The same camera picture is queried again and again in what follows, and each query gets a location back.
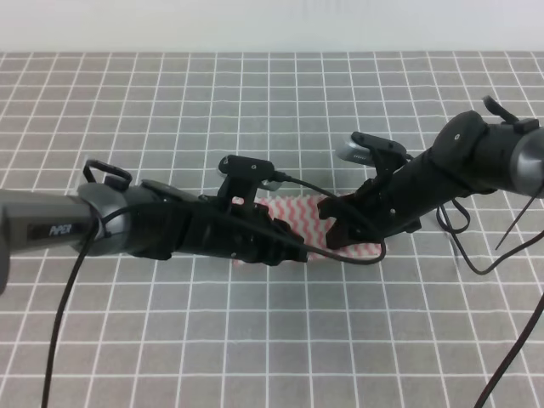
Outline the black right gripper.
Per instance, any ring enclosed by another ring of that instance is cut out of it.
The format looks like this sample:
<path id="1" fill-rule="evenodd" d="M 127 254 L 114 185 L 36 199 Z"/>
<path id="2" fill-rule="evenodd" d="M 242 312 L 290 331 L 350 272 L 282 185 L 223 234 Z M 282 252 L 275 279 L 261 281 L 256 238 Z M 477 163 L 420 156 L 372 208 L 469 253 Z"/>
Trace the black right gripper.
<path id="1" fill-rule="evenodd" d="M 339 250 L 364 241 L 366 228 L 353 220 L 359 219 L 361 214 L 382 238 L 410 234 L 422 227 L 419 217 L 410 218 L 401 214 L 400 204 L 395 204 L 387 194 L 387 185 L 388 181 L 380 177 L 369 178 L 354 193 L 330 195 L 317 204 L 320 219 L 337 219 L 326 232 L 326 246 L 329 249 Z"/>

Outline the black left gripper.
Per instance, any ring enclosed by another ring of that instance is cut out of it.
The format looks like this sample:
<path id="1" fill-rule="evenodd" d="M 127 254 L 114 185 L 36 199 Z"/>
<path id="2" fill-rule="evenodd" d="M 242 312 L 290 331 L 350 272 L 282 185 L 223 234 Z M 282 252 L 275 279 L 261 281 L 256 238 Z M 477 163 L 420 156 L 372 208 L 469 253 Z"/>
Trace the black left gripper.
<path id="1" fill-rule="evenodd" d="M 264 205 L 245 207 L 190 195 L 173 195 L 169 202 L 173 205 L 169 224 L 171 254 L 233 258 L 273 267 L 286 261 L 308 261 L 308 253 L 294 246 L 303 244 L 304 238 L 287 222 L 271 218 Z M 256 227 L 264 229 L 264 234 L 255 231 Z"/>

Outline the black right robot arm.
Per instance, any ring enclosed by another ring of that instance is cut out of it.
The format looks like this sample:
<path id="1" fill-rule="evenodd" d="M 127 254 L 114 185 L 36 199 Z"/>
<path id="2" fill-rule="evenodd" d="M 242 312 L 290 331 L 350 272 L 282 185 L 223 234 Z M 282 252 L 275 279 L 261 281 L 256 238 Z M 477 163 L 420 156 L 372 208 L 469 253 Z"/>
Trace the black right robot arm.
<path id="1" fill-rule="evenodd" d="M 519 119 L 490 96 L 488 111 L 502 121 L 489 124 L 474 110 L 449 120 L 430 148 L 409 157 L 393 140 L 354 132 L 337 155 L 374 167 L 375 178 L 354 193 L 326 198 L 322 219 L 334 218 L 326 245 L 337 250 L 420 229 L 421 217 L 448 201 L 498 190 L 543 196 L 543 128 L 535 118 Z"/>

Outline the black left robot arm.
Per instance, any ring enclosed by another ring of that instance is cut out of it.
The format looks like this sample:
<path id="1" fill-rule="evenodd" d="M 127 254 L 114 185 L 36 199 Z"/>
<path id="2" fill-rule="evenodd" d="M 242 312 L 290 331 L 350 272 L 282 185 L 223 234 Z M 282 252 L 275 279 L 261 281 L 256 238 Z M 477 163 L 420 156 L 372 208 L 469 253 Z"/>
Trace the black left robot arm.
<path id="1" fill-rule="evenodd" d="M 86 181 L 74 195 L 2 190 L 1 285 L 11 255 L 62 246 L 160 261 L 180 252 L 268 266 L 306 262 L 303 237 L 255 202 L 259 189 L 279 188 L 274 165 L 228 155 L 218 171 L 224 181 L 216 195 L 148 179 L 134 185 L 129 172 L 97 160 L 85 163 Z"/>

